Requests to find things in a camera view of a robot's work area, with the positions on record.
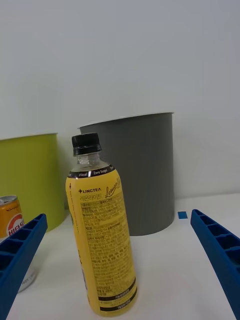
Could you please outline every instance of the bottle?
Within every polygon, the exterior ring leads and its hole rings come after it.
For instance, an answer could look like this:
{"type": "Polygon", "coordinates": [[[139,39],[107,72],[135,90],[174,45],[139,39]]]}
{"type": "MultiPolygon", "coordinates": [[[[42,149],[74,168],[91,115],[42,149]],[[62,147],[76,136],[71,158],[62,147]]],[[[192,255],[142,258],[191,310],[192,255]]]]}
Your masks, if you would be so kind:
{"type": "Polygon", "coordinates": [[[101,160],[97,133],[72,137],[77,165],[66,194],[89,304],[105,317],[127,311],[137,282],[121,180],[101,160]]]}

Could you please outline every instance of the white wall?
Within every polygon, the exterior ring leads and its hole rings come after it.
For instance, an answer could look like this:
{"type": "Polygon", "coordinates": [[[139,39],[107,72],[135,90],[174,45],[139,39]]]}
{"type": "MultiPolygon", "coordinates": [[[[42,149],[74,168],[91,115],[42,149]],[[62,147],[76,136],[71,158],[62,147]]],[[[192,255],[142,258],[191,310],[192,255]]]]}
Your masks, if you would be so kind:
{"type": "Polygon", "coordinates": [[[2,0],[0,137],[174,111],[175,194],[240,192],[239,0],[2,0]]]}

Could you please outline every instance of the bottle label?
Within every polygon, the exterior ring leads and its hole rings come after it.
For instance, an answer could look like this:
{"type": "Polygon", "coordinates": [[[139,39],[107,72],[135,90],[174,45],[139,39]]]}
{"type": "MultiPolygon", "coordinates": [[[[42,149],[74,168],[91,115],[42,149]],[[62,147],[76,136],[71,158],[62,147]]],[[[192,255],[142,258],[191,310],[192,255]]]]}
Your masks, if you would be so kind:
{"type": "Polygon", "coordinates": [[[99,314],[117,315],[137,294],[118,172],[111,165],[70,172],[66,192],[89,303],[99,314]]]}

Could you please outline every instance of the nutrition label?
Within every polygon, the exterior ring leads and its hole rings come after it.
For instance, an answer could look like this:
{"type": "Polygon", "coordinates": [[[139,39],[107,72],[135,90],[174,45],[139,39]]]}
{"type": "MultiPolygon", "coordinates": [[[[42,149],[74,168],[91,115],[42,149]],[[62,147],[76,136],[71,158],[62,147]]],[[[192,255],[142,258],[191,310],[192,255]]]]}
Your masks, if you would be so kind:
{"type": "Polygon", "coordinates": [[[99,300],[105,300],[124,292],[135,281],[123,194],[81,203],[81,210],[97,294],[99,300]]]}

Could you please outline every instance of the bottle neck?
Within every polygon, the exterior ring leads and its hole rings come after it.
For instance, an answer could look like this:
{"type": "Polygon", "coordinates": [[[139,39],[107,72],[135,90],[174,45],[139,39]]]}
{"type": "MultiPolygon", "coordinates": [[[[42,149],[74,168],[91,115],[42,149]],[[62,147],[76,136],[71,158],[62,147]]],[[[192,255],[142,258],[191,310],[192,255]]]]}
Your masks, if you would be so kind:
{"type": "Polygon", "coordinates": [[[101,162],[100,152],[77,155],[77,164],[83,167],[96,166],[101,162]]]}

